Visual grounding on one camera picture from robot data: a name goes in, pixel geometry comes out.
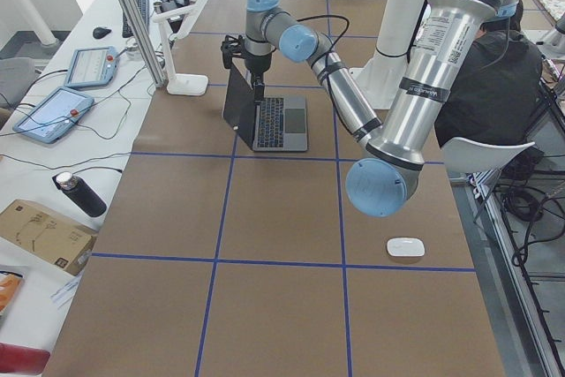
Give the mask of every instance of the white computer mouse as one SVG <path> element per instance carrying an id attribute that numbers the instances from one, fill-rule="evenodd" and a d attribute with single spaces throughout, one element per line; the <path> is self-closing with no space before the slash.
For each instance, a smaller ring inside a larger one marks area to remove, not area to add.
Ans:
<path id="1" fill-rule="evenodd" d="M 426 249 L 419 238 L 391 238 L 387 242 L 390 256 L 424 256 Z"/>

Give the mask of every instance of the brown table surface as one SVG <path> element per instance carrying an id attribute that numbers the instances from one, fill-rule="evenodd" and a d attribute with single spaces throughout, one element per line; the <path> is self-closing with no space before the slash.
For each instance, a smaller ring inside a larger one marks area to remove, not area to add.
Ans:
<path id="1" fill-rule="evenodd" d="M 222 120 L 220 41 L 245 2 L 209 0 L 175 46 L 207 93 L 155 92 L 44 376 L 503 376 L 434 137 L 417 193 L 376 219 L 347 199 L 361 152 L 307 65 L 275 54 L 266 94 L 306 96 L 308 152 L 255 154 Z M 373 55 L 385 3 L 281 0 L 349 17 L 349 66 Z M 426 255 L 388 256 L 394 237 Z"/>

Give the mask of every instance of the laptop keyboard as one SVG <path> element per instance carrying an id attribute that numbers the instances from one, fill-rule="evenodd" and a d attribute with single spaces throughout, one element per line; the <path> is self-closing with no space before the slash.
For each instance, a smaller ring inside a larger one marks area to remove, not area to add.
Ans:
<path id="1" fill-rule="evenodd" d="M 266 97 L 260 103 L 257 147 L 283 147 L 283 98 Z"/>
<path id="2" fill-rule="evenodd" d="M 135 3 L 138 5 L 139 13 L 141 14 L 141 19 L 145 24 L 147 30 L 149 29 L 149 17 L 151 12 L 149 10 L 149 0 L 135 0 Z M 122 37 L 132 37 L 133 31 L 130 27 L 130 23 L 127 21 L 127 17 L 125 14 L 122 14 Z"/>

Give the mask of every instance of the computer mouse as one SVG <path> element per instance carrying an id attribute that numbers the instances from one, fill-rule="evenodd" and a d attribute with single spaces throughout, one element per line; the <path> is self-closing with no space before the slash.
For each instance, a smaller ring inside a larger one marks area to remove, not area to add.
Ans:
<path id="1" fill-rule="evenodd" d="M 387 252 L 390 256 L 418 257 L 424 256 L 426 249 L 419 238 L 391 238 Z"/>
<path id="2" fill-rule="evenodd" d="M 97 28 L 92 30 L 92 36 L 95 39 L 101 39 L 102 37 L 105 37 L 106 35 L 110 34 L 111 32 L 112 32 L 112 30 L 110 30 L 109 28 L 107 28 L 105 26 L 98 26 Z"/>

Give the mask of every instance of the black computer mouse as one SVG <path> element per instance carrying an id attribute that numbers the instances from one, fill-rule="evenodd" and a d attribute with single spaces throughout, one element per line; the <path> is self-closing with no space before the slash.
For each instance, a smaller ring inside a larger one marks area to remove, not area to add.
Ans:
<path id="1" fill-rule="evenodd" d="M 107 34 L 110 34 L 111 32 L 112 30 L 110 30 L 105 26 L 98 26 L 97 28 L 92 30 L 92 36 L 95 39 L 101 39 L 102 37 L 105 37 Z"/>

